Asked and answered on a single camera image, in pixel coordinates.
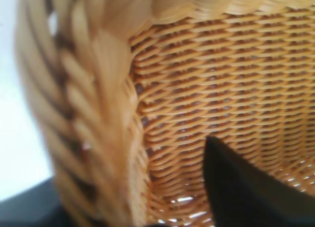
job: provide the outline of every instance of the dark surface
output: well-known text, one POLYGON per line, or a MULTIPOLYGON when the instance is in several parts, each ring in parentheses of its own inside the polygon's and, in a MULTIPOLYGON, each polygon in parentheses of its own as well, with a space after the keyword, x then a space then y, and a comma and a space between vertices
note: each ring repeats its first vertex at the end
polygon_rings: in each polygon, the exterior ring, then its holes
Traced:
POLYGON ((204 178, 216 227, 315 226, 315 199, 255 168, 208 137, 204 178))
POLYGON ((0 227, 72 227, 51 180, 0 203, 0 227))

